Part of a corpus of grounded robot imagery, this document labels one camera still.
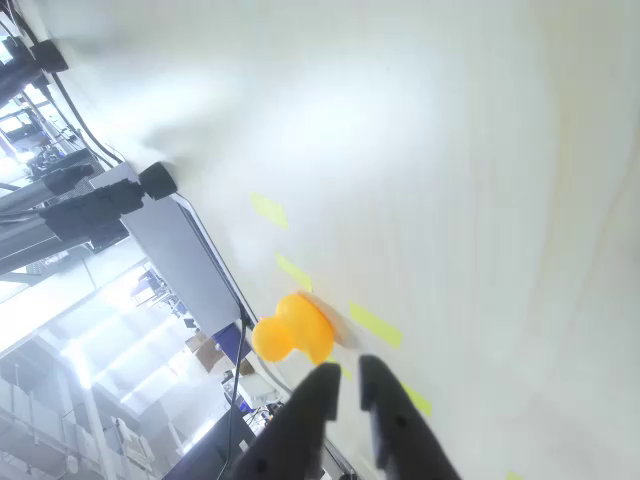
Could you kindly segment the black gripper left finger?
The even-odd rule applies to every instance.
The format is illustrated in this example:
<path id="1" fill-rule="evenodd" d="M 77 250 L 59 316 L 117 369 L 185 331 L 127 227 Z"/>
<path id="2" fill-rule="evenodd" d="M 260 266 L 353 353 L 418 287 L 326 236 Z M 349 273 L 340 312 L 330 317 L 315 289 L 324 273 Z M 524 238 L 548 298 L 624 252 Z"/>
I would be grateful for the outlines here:
<path id="1" fill-rule="evenodd" d="M 325 427 L 337 418 L 341 368 L 316 367 L 258 435 L 227 479 L 319 479 Z"/>

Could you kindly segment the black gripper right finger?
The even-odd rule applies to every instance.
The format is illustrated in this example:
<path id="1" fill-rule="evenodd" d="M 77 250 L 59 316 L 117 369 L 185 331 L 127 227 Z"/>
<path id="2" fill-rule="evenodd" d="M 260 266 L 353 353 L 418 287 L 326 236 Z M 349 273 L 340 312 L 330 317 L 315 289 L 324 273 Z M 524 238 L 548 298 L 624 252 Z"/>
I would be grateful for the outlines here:
<path id="1" fill-rule="evenodd" d="M 359 358 L 360 408 L 370 417 L 376 468 L 388 479 L 459 474 L 401 382 L 377 356 Z"/>

